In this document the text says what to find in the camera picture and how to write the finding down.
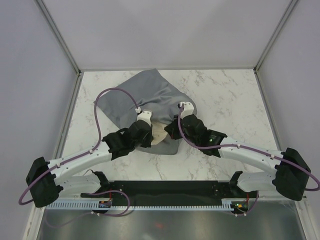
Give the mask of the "beige pillow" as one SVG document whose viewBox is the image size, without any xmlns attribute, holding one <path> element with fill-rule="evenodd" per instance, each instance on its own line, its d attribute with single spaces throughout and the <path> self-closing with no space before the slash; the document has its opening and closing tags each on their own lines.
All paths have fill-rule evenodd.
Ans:
<svg viewBox="0 0 320 240">
<path fill-rule="evenodd" d="M 165 130 L 167 126 L 164 123 L 154 121 L 152 124 L 152 137 L 151 146 L 157 145 L 162 142 L 168 135 L 168 132 Z"/>
</svg>

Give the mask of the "grey pillowcase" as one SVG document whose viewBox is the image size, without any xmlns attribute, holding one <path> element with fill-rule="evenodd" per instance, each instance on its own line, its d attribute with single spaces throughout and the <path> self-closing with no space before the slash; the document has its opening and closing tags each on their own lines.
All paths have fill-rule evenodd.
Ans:
<svg viewBox="0 0 320 240">
<path fill-rule="evenodd" d="M 160 122 L 169 125 L 179 113 L 180 102 L 191 102 L 194 114 L 197 113 L 195 102 L 185 93 L 170 84 L 157 69 L 142 71 L 117 86 L 127 91 L 142 110 L 152 111 L 151 123 Z M 136 105 L 129 96 L 118 90 L 103 94 L 97 101 L 97 107 L 119 129 L 128 128 L 137 119 Z M 175 155 L 180 145 L 179 140 L 169 137 L 149 148 L 138 147 L 141 152 L 155 155 Z"/>
</svg>

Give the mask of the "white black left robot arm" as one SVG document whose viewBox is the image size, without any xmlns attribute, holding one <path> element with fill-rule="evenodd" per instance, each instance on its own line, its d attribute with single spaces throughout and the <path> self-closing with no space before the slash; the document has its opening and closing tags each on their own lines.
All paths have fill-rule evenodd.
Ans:
<svg viewBox="0 0 320 240">
<path fill-rule="evenodd" d="M 87 168 L 127 156 L 137 147 L 151 147 L 152 129 L 150 120 L 139 119 L 128 128 L 104 136 L 93 149 L 69 159 L 46 161 L 43 157 L 37 158 L 26 176 L 34 205 L 42 208 L 53 203 L 67 190 L 63 183 Z"/>
</svg>

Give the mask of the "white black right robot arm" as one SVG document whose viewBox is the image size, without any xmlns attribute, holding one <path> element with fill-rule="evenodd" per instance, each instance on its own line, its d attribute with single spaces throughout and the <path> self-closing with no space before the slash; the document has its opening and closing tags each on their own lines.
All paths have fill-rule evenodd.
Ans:
<svg viewBox="0 0 320 240">
<path fill-rule="evenodd" d="M 256 148 L 208 129 L 195 115 L 173 121 L 164 128 L 173 140 L 188 140 L 190 145 L 208 156 L 231 159 L 258 168 L 259 172 L 237 171 L 229 181 L 228 191 L 233 197 L 255 191 L 278 192 L 290 200 L 303 198 L 310 177 L 310 168 L 300 153 Z"/>
</svg>

